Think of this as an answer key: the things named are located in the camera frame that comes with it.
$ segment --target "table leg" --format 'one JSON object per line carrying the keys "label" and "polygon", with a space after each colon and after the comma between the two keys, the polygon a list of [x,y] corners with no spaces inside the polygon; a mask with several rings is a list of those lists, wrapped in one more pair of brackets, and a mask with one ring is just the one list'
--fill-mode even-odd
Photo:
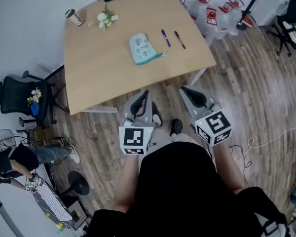
{"label": "table leg", "polygon": [[83,113],[117,113],[116,107],[107,107],[102,105],[95,105],[82,111]]}
{"label": "table leg", "polygon": [[194,85],[196,81],[201,77],[201,75],[205,72],[205,70],[206,68],[193,72],[187,81],[187,85]]}

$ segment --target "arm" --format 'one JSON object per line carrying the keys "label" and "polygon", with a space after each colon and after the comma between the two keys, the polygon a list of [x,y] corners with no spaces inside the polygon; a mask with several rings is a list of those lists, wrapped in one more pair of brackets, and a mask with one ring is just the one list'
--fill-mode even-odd
{"label": "arm", "polygon": [[18,163],[16,160],[10,160],[10,163],[13,170],[18,171],[29,179],[33,177],[32,174],[26,169],[26,167]]}
{"label": "arm", "polygon": [[126,156],[122,174],[119,178],[113,210],[126,213],[134,201],[138,183],[138,156]]}
{"label": "arm", "polygon": [[245,179],[225,142],[213,147],[217,173],[227,188],[235,194],[246,189]]}
{"label": "arm", "polygon": [[20,188],[23,190],[24,186],[19,181],[16,181],[15,179],[11,179],[11,184],[17,188]]}

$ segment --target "black shoe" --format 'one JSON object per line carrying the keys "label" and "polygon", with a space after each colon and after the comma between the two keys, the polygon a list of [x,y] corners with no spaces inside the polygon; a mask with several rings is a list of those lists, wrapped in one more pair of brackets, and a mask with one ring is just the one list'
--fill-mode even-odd
{"label": "black shoe", "polygon": [[182,129],[183,129],[183,123],[181,120],[177,118],[172,120],[170,136],[173,133],[180,134],[182,132]]}

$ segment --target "black office chair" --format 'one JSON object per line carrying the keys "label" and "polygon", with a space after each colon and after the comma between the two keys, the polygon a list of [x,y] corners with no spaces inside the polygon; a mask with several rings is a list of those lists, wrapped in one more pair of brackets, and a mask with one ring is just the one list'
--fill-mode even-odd
{"label": "black office chair", "polygon": [[289,24],[296,24],[296,0],[290,0],[287,12],[286,14],[282,16],[277,17],[277,23],[282,28],[282,33],[278,30],[278,28],[273,24],[272,27],[276,30],[277,33],[274,33],[272,31],[268,31],[268,34],[272,34],[273,36],[280,39],[280,50],[277,52],[277,55],[280,55],[283,49],[283,45],[285,45],[288,56],[291,56],[292,53],[287,45],[287,43],[290,43],[293,49],[296,50],[296,43],[292,40],[289,33],[295,31],[295,28],[287,30],[283,24],[283,22],[289,23]]}
{"label": "black office chair", "polygon": [[[51,123],[56,124],[57,121],[54,119],[53,114],[54,106],[60,108],[66,113],[69,112],[67,107],[63,107],[55,102],[55,99],[66,85],[64,84],[56,91],[55,94],[52,94],[51,88],[55,86],[54,83],[48,83],[46,80],[32,76],[28,71],[25,71],[22,78],[27,77],[38,81],[21,82],[13,79],[12,77],[5,77],[3,83],[0,82],[1,113],[23,113],[28,116],[31,115],[35,119],[23,120],[22,118],[19,118],[20,126],[24,126],[25,123],[31,122],[36,122],[37,126],[43,126],[43,121],[47,114],[47,108],[49,107]],[[40,89],[41,98],[39,99],[38,115],[33,116],[31,106],[28,105],[27,98],[32,96],[31,92],[36,88]]]}

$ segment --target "white cable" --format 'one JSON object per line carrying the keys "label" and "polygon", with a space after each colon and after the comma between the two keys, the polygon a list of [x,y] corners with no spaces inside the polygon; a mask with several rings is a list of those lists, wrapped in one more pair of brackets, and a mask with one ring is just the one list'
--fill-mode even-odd
{"label": "white cable", "polygon": [[290,129],[286,129],[286,130],[283,130],[275,139],[273,139],[273,140],[270,140],[270,141],[268,141],[268,142],[266,142],[266,143],[264,143],[263,145],[260,145],[260,146],[256,146],[256,147],[252,147],[252,145],[253,145],[253,143],[254,143],[254,138],[249,138],[248,139],[248,141],[247,141],[247,144],[248,144],[248,149],[246,150],[246,152],[244,152],[243,153],[243,155],[240,157],[240,158],[238,158],[235,162],[237,162],[237,161],[239,161],[242,157],[244,157],[244,155],[250,150],[250,149],[256,149],[256,148],[260,148],[260,147],[263,147],[263,146],[265,146],[266,144],[268,144],[268,143],[270,143],[270,142],[273,142],[273,141],[275,141],[275,140],[277,140],[281,135],[282,135],[282,133],[284,133],[284,132],[286,132],[286,131],[290,131],[290,130],[294,130],[294,129],[296,129],[296,127],[294,127],[294,128],[290,128]]}
{"label": "white cable", "polygon": [[56,175],[56,173],[52,173],[53,168],[56,167],[56,166],[57,166],[57,164],[55,164],[55,165],[51,168],[51,170],[50,170],[50,175],[49,175],[49,179],[50,179],[50,180],[56,180],[56,179],[58,179],[58,176]]}

